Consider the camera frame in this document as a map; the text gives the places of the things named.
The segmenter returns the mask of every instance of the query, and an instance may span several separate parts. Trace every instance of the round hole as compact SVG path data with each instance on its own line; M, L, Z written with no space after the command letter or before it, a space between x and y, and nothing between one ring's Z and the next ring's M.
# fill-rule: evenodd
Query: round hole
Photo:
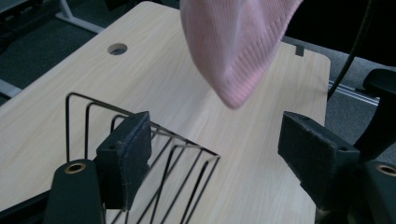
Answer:
M112 55L121 55L126 52L128 47L124 44L118 43L108 47L107 52Z
M82 162L78 162L78 163L74 163L74 164L70 164L69 166L66 167L66 169L64 169L64 172L72 175L78 172L81 172L85 169L87 165L85 163Z
M396 170L393 167L387 165L377 165L376 169L386 175L396 176Z

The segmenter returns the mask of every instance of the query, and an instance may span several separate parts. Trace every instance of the metal wire rack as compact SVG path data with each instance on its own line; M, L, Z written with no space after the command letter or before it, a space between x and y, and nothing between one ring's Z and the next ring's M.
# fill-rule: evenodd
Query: metal wire rack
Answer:
M70 162L70 102L73 98L88 102L85 108L84 159L88 159L89 154L90 114L94 105L116 112L111 118L110 132L133 114L80 93L69 93L65 101L67 162ZM152 155L148 161L148 174L136 195L140 204L133 204L131 211L104 208L106 223L189 223L217 167L220 158L217 153L157 123L151 122L150 126Z

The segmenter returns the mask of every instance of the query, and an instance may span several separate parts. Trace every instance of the towel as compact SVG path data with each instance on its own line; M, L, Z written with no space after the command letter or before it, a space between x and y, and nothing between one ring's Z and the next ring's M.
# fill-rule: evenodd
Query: towel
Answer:
M180 0L191 57L232 109L253 92L302 0Z

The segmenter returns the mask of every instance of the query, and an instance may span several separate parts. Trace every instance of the wooden table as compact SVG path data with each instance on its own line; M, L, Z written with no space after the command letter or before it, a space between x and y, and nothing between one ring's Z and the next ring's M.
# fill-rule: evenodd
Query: wooden table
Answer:
M116 43L127 51L109 54ZM64 98L76 91L148 110L151 120L220 154L191 223L313 223L315 205L276 152L283 111L324 123L330 61L295 50L281 44L247 103L230 110L193 65L178 11L140 4L0 107L0 211L50 188L65 163ZM72 104L81 114L71 120L72 159L82 155L84 104ZM93 147L108 135L101 116L92 118Z

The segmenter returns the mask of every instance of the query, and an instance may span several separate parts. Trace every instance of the pink cloth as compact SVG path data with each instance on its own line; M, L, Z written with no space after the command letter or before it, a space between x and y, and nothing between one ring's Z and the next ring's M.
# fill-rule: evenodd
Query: pink cloth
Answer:
M191 57L230 108L241 106L276 55L302 0L180 0Z

